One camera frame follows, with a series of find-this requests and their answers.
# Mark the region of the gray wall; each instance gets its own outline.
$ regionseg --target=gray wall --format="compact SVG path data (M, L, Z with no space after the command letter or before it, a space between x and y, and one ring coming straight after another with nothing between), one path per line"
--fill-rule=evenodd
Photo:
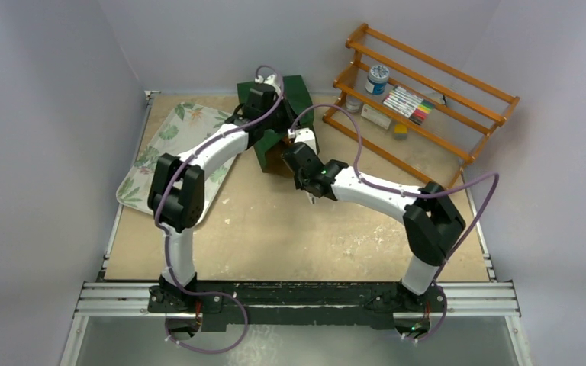
M481 221L497 275L537 364L586 364L586 2L502 1L463 69L523 98L468 171L501 173Z
M0 365L59 362L142 115L96 0L0 1Z
M100 2L146 89L227 92L267 63L327 92L351 58L346 37L363 21L459 67L499 0ZM411 57L400 60L425 70Z

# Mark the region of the jar lid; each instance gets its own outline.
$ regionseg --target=jar lid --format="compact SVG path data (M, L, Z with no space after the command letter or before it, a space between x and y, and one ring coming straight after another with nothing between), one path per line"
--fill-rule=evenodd
M374 65L369 69L369 80L372 82L387 82L390 78L390 69L384 65Z

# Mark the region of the wooden rack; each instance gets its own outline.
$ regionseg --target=wooden rack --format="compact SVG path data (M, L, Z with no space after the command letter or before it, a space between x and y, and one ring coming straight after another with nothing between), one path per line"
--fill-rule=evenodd
M377 39L385 42L386 44L389 44L390 46L393 46L393 47L395 47L395 48L397 48L397 49L399 49L399 50L401 50L411 56L414 56L414 57L424 61L425 63L430 64L431 66L434 66L438 69L441 69L444 72L447 72L450 75L455 76L457 79L462 80L464 82L467 82L468 84L475 86L476 88L482 90L483 92L486 92L490 95L493 95L496 98L501 99L502 101L507 102L508 106L505 108L504 113L502 113L502 114L495 113L491 109L489 109L489 108L487 108L487 107L485 107L475 101L472 101L471 99L465 97L464 95L461 95L458 92L447 88L446 86L443 86L433 80L428 79L426 76L423 76L423 75L419 74L418 72L415 72L415 71L401 65L400 63L395 62L393 59L389 59L388 57L381 55L380 53L377 53L374 50L369 49L361 42L362 40L364 40L364 37L366 35L377 38ZM445 63L440 62L437 59L434 59L431 56L428 56L425 53L420 52L419 50L415 50L414 48L412 48L404 43L401 43L395 39L392 39L391 37L389 37L381 32L378 32L376 30L371 29L366 23L361 24L358 28L356 28L355 31L353 31L353 33L351 33L351 35L347 38L347 42L345 45L347 48L354 50L354 55L353 55L351 63L333 81L333 87L338 88L341 91L340 96L338 97L338 100L336 101L336 104L339 106L344 105L345 100L346 100L346 96L352 95L353 97L360 99L364 103L371 105L377 111L390 117L393 121L406 125L408 129L410 129L416 133L419 133L420 135L426 137L428 140L433 141L434 143L438 144L439 146L441 146L441 147L449 150L451 153L457 155L459 158L461 158L462 163L459 165L459 170L457 171L457 173L455 173L455 175L449 181L447 187L452 187L457 182L457 179L463 173L464 168L468 164L471 164L472 162L475 161L475 159L478 157L481 150L484 148L486 142L491 137L491 134L498 127L502 126L507 121L507 119L513 113L515 107L517 106L518 101L520 101L520 97L511 96L511 95L509 95L509 94L507 94L497 88L494 88L493 86L490 86L489 84L486 84L480 80L477 80L477 79L473 78L472 76L465 74L464 72L461 72L451 66L446 65ZM432 101L432 103L435 105L435 109L444 113L447 116L452 117L454 120L457 120L458 122L466 125L467 127L470 127L473 130L478 131L479 133L481 133L481 138L476 143L476 145L472 148L472 150L467 152L467 151L455 146L451 142L443 139L442 137L437 136L436 134L431 133L430 131L422 128L422 126L416 125L415 123L408 120L406 117L402 116L401 114L396 113L392 109L385 107L382 103L374 101L373 99L369 98L367 95L361 93L360 91L354 90L353 86L354 86L354 82L356 80L356 76L358 74L358 71L363 70L365 72L369 72L370 65L366 65L362 61L363 55L367 55L370 58L372 58L373 60L377 61L378 63L384 64L384 65L388 66L389 68L396 70L396 71L400 72L401 74L408 76L409 78L411 78L413 80L416 80L417 82L427 86L428 88L431 88L434 91L439 92L442 95L445 95L447 98L450 98L453 101L457 101L460 104L466 106L467 108L470 108L473 111L478 112L480 115L490 119L493 122L492 126L490 126L490 127L483 126L483 125L475 122L474 120L460 114L459 112L454 111L453 109L448 108L447 106L445 106L443 104L440 104L438 101L434 101L434 100L426 97L425 95L423 95L423 94L419 93L418 91L416 91L415 89L399 82L398 80L390 78L388 81L388 84L400 85L401 87L405 88L406 90L413 92L415 95L418 95L421 98L424 98L428 101ZM323 121L325 123L329 124L330 126L338 129L340 132L351 137L352 139L357 140L356 133L351 131L346 126L342 125L337 120L333 119L333 115L335 113L336 113L335 109L328 110L325 113L325 115L323 116ZM374 144L372 141L367 140L365 138L362 138L362 144L363 144L363 146L367 147L368 149L370 149L374 153L380 155L381 157L388 160L389 162L396 165L397 167L399 167L399 168L405 170L406 172L412 174L413 176L419 178L424 183L427 183L429 181L434 181L434 179L430 178L429 176L427 176L423 172L420 172L419 170L410 166L406 162L400 160L396 156L392 155L390 152L385 151L383 148Z

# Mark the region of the table surface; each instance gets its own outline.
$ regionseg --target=table surface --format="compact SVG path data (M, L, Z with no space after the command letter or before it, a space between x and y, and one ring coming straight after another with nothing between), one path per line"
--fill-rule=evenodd
M140 150L181 101L232 112L236 95L157 95ZM314 97L333 103L335 97ZM356 142L322 122L314 126L320 158L353 163ZM338 117L342 123L344 117ZM452 176L456 158L418 135L399 142L380 127L360 120L363 135L436 179ZM363 149L360 169L404 185L422 185L390 162ZM472 220L464 191L451 196L464 220ZM403 226L356 204L319 200L309 204L291 179L261 172L255 153L237 157L207 217L195 230L194 260L198 278L281 281L397 281L412 253ZM155 281L163 270L162 233L150 215L124 207L105 274L110 280ZM488 281L476 231L451 258L441 281Z

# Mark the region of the purple cable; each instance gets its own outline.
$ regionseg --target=purple cable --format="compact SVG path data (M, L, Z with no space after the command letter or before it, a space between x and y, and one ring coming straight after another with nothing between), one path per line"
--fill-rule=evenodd
M446 312L448 311L448 307L447 307L448 303L446 300L446 293L443 291L443 289L438 284L436 284L436 279L441 274L441 271L443 271L443 268L444 268L444 266L446 266L446 263L448 262L448 259L450 259L450 256L461 246L462 243L464 243L464 240L471 233L471 231L473 230L473 228L475 227L475 225L479 221L479 218L481 217L482 213L484 213L484 210L486 209L488 202L491 200L491 197L493 196L493 193L495 192L495 188L497 187L497 183L500 180L500 175L496 172L486 173L486 174L483 174L483 175L473 179L472 181L466 182L463 185L460 185L455 188L447 189L445 191L437 192L434 194L402 192L396 188L385 187L384 185L377 185L376 183L372 183L372 182L368 181L367 179L365 179L364 177L362 177L359 170L358 170L358 161L360 159L360 154L362 152L362 137L360 134L360 128L358 127L358 124L356 123L356 121L353 119L352 115L350 113L348 113L347 111L345 111L344 109L342 109L341 107L339 107L335 104L327 104L327 103L314 104L314 105L310 106L309 108L305 109L304 111L302 111L302 113L300 113L300 115L298 115L298 117L295 118L295 121L293 121L293 125L291 126L291 129L295 130L299 120L306 113L308 113L309 111L312 111L313 109L318 108L318 107L336 108L338 111L345 114L349 118L349 120L352 122L352 124L354 126L354 130L356 130L356 135L358 137L358 151L356 152L356 157L354 158L354 163L353 163L354 173L356 174L356 177L358 177L360 181L362 181L365 185L368 185L369 187L376 188L381 191L399 194L402 197L407 196L407 197L415 197L415 198L423 198L423 199L434 199L434 198L445 197L445 196L451 195L455 192L459 192L461 190L464 190L468 187L476 185L477 183L479 183L481 181L484 181L485 179L490 178L491 176L494 178L493 183L491 185L491 189L488 190L488 194L486 194L486 197L485 197L484 201L481 203L481 206L479 207L477 214L473 218L473 221L468 226L468 229L466 229L466 231L462 234L462 236L459 237L459 240L452 247L450 252L448 252L446 254L446 259L443 261L443 263L441 264L439 269L437 269L437 271L433 277L433 284L435 286L437 286L437 289L439 290L439 292L441 293L441 296L443 297L443 313L442 313L441 318L439 318L439 322L437 322L437 324L425 336L420 338L420 340L423 341L423 340L429 338L432 334L434 334L441 327L444 319L446 318Z
M281 74L279 72L277 72L271 66L267 66L267 65L261 65L260 67L258 67L257 70L255 71L255 77L257 77L259 75L259 71L265 67L271 69L277 75L277 77L279 77L282 80L282 85L280 86L280 89L282 92L277 97L277 100L275 101L274 105L266 113L264 113L260 117L256 118L255 120L250 121L248 124L245 124L245 125L237 127L237 128L233 128L232 130L227 131L224 135L215 135L212 139L207 140L203 144L201 144L201 146L199 146L198 149L196 149L195 152L192 155L190 155L183 163L181 163L181 165L179 166L178 169L176 169L176 172L174 173L172 178L169 180L169 183L167 184L167 188L165 189L165 192L163 192L163 197L160 199L160 202L158 203L158 207L156 209L156 216L154 216L154 223L156 224L156 227L158 227L159 229L161 229L165 233L165 245L164 245L164 247L165 247L165 263L167 264L169 276L172 278L172 281L174 282L176 287L181 292L183 292L184 294L187 294L189 296L200 297L200 296L213 296L214 295L214 296L227 297L227 298L231 299L232 301L234 301L234 303L237 304L237 306L241 310L241 313L243 314L243 331L242 331L240 337L238 338L238 340L236 340L235 343L227 346L226 348L212 349L212 350L194 347L192 345L188 345L187 343L181 342L178 339L175 339L172 336L172 334L169 332L169 327L167 326L168 320L167 319L165 320L165 332L167 334L167 339L169 339L170 341L172 341L176 345L180 345L183 348L187 348L191 351L204 353L207 355L216 355L219 353L228 352L231 349L237 347L241 343L241 341L243 341L243 338L246 337L246 334L248 333L248 313L246 312L246 308L242 305L242 303L239 302L239 300L237 300L236 298L232 297L230 294L226 294L224 292L217 292L217 291L194 292L194 291L189 291L189 290L185 289L185 287L183 287L181 282L179 282L179 280L176 278L176 273L174 273L174 270L172 269L172 259L171 259L171 255L169 254L169 230L164 225L162 225L160 223L160 220L159 220L160 214L163 212L163 208L165 207L165 202L167 200L167 197L169 196L169 192L172 190L172 187L174 186L174 183L176 183L176 180L181 175L183 170L185 170L185 167L195 158L195 156L198 156L199 154L201 154L201 152L203 152L203 150L205 150L210 145L217 142L219 139L223 138L224 136L227 136L231 133L239 132L239 131L244 130L248 127L255 126L256 124L261 123L271 113L273 113L275 111L275 109L277 109L279 104L282 102L282 99L284 98L284 79L281 77Z

